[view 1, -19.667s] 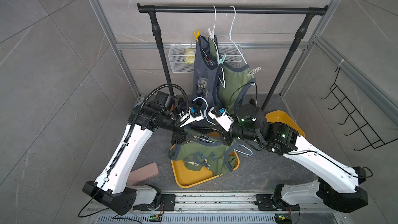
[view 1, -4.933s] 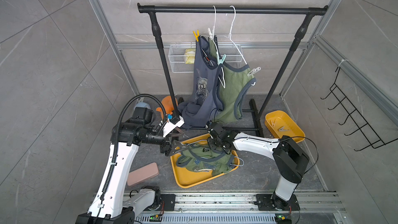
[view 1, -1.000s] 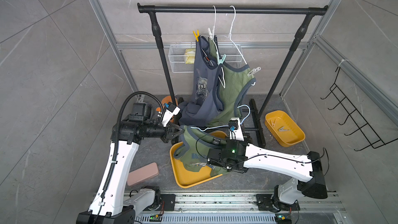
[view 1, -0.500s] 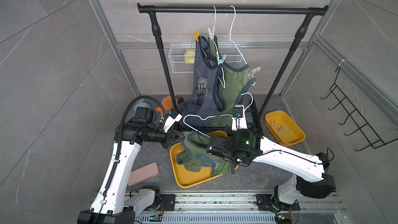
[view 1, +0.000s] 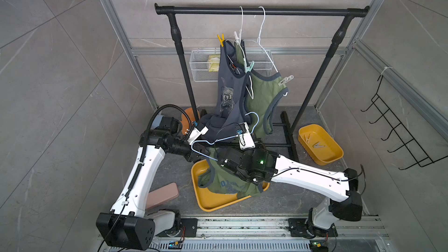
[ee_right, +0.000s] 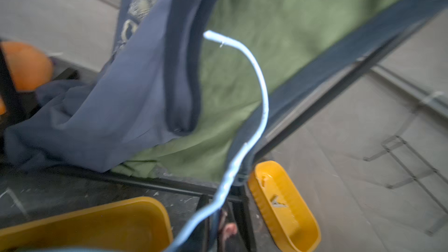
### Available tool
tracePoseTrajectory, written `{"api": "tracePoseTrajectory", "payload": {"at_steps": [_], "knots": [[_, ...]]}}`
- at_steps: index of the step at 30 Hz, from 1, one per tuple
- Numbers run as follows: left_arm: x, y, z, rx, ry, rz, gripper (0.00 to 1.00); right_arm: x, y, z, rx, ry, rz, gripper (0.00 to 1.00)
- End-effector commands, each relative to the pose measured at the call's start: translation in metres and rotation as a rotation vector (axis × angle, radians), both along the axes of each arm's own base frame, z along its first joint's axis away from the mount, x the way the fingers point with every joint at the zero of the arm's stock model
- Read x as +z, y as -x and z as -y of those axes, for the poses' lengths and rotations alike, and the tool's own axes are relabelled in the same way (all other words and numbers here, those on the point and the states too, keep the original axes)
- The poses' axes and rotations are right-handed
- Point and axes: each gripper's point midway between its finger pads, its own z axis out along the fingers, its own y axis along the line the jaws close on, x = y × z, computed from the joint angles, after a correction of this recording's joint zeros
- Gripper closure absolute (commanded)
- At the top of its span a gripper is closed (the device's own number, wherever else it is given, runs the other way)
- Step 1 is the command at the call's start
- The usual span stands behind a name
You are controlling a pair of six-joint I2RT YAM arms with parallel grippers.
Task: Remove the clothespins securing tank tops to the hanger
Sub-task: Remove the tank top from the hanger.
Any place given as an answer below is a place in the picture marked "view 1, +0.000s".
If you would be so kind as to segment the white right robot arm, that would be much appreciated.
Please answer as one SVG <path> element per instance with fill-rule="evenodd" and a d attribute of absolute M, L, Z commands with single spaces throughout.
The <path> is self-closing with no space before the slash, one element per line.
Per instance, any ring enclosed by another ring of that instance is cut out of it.
<path fill-rule="evenodd" d="M 293 236 L 308 239 L 337 236 L 335 222 L 362 219 L 362 197 L 358 191 L 360 173 L 354 169 L 314 168 L 263 148 L 219 148 L 216 154 L 220 169 L 254 186 L 264 182 L 284 183 L 324 196 L 318 206 L 309 210 L 307 218 L 289 221 Z"/>

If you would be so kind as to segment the light blue wire hanger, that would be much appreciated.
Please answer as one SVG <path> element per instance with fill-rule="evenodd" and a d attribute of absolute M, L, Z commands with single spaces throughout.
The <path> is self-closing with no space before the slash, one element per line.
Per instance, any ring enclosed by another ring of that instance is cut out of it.
<path fill-rule="evenodd" d="M 253 135 L 255 128 L 257 127 L 258 123 L 260 122 L 260 117 L 259 117 L 259 115 L 256 112 L 248 112 L 248 113 L 246 113 L 246 116 L 248 116 L 248 115 L 255 115 L 255 117 L 257 119 L 255 125 L 252 128 L 249 127 L 250 130 L 251 130 L 251 133 Z M 238 129 L 239 129 L 239 123 L 236 122 L 235 125 L 237 125 L 238 128 L 234 132 L 234 135 L 231 135 L 231 136 L 228 136 L 228 137 L 225 137 L 225 138 L 216 138 L 212 142 L 210 142 L 208 140 L 196 140 L 196 141 L 193 142 L 193 144 L 194 143 L 206 143 L 209 146 L 215 146 L 215 144 L 218 143 L 218 142 L 230 143 L 230 140 L 234 140 L 235 138 L 238 139 L 238 133 L 237 132 L 238 132 Z M 214 158 L 214 157 L 212 157 L 210 155 L 207 158 L 217 161 L 216 158 Z"/>

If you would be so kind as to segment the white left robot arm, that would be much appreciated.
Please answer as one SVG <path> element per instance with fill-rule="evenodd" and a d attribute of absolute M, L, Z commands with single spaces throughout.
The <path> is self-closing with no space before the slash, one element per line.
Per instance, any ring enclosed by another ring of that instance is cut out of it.
<path fill-rule="evenodd" d="M 168 108 L 181 110 L 168 104 L 154 112 L 141 135 L 134 166 L 121 194 L 110 211 L 100 213 L 96 220 L 102 243 L 109 247 L 144 251 L 155 236 L 176 234 L 183 229 L 177 211 L 160 210 L 146 216 L 149 190 L 166 154 L 180 155 L 190 162 L 193 142 L 206 134 L 208 128 L 199 122 L 189 122 L 187 134 L 178 138 L 177 121 L 165 120 L 160 115 Z"/>

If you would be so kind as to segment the orange clothespin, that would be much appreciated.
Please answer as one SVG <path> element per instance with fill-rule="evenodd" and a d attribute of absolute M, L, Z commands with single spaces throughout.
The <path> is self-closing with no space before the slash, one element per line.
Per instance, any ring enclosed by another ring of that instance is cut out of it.
<path fill-rule="evenodd" d="M 310 143 L 311 136 L 312 136 L 312 134 L 308 134 L 308 135 L 304 136 L 304 140 L 305 140 L 306 144 Z"/>

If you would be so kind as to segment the plain green tank top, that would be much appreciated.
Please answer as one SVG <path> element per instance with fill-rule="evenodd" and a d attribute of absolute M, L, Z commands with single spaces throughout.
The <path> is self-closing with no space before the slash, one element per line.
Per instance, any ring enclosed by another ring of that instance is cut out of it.
<path fill-rule="evenodd" d="M 266 76 L 255 69 L 249 72 L 245 109 L 250 113 L 253 135 L 263 139 L 273 133 L 273 114 L 288 88 L 280 73 Z"/>

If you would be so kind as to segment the green printed tank top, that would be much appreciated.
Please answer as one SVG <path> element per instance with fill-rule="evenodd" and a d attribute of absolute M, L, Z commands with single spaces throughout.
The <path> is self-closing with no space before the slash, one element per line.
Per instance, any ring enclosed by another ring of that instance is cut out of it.
<path fill-rule="evenodd" d="M 217 159 L 217 151 L 220 148 L 210 148 L 210 156 Z M 238 178 L 233 172 L 228 172 L 218 161 L 206 158 L 209 169 L 198 176 L 199 188 L 207 188 L 216 194 L 237 194 L 237 199 L 247 196 L 259 196 L 264 190 L 262 184 L 255 185 Z"/>

